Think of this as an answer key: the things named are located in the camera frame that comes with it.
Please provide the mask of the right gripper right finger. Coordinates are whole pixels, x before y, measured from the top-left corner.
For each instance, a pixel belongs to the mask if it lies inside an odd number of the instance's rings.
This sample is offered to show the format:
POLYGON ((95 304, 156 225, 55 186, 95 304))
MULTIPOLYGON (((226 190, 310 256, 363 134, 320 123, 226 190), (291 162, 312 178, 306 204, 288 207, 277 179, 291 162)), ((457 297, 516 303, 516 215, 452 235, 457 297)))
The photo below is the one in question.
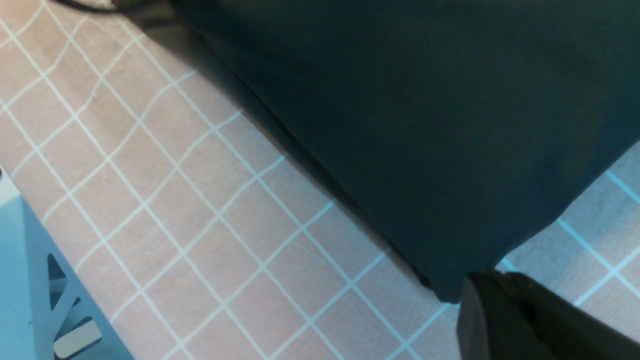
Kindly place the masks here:
POLYGON ((470 278, 492 278, 518 307, 554 360, 637 360, 637 341, 618 332, 520 272, 489 271, 470 278))

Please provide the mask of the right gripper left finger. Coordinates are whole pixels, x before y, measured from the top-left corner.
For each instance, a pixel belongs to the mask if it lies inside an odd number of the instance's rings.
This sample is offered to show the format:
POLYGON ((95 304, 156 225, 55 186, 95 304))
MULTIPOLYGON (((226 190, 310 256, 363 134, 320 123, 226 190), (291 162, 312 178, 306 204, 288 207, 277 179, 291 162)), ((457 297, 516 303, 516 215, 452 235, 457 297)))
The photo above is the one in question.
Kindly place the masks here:
POLYGON ((554 360, 521 310, 490 277, 468 277, 457 339, 463 360, 554 360))

